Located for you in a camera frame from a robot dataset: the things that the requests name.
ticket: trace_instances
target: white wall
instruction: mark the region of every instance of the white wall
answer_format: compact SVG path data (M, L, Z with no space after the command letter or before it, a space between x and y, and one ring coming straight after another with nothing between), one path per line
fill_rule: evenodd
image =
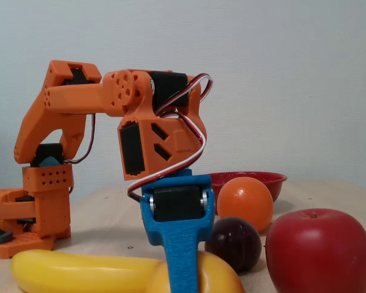
M265 170L366 186L366 1L0 1L2 187L21 186L13 146L51 59L95 63L102 74L210 73L201 106L209 143L195 173ZM73 199L124 184L119 122L97 116Z

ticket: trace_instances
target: wooden table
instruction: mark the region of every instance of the wooden table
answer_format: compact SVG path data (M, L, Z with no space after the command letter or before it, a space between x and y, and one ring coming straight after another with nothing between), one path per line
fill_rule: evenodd
M273 220L297 209L345 211L366 229L366 189L344 181L287 181L275 203ZM149 245L138 204L124 188L105 188L73 205L72 237L57 241L60 251L164 259L162 247ZM10 260L0 259L0 293L21 292L10 274ZM252 272L241 275L246 292L275 293L265 253Z

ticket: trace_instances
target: red bowl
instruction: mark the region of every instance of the red bowl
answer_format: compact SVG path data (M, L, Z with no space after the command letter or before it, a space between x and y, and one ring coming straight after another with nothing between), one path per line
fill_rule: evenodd
M221 188L229 180L237 177L252 177L262 181L267 186L268 190L275 202L281 193L282 183L287 180L285 175L271 172L223 172L209 174L212 177L212 187L215 195L215 213L217 214L217 198Z

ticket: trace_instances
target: blue plastic part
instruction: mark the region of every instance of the blue plastic part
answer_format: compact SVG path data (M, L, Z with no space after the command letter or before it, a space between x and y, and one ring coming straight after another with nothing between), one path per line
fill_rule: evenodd
M190 176L191 170L175 173L142 187L141 213L149 243L162 245L168 264L171 293L198 293L198 244L212 235L215 199L209 175ZM149 204L153 189L200 186L207 192L207 208L201 219L157 222Z
M54 157L47 157L39 164L39 167L50 167L61 165Z

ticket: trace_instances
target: yellow banana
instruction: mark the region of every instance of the yellow banana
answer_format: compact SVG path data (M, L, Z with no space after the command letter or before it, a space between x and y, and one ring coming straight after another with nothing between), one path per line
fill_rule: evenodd
M28 250L13 257L11 271L28 293L144 293L161 263L147 258Z
M221 258L198 252L200 293L244 293ZM119 256L29 250L12 259L12 275L27 293L169 293L166 262Z

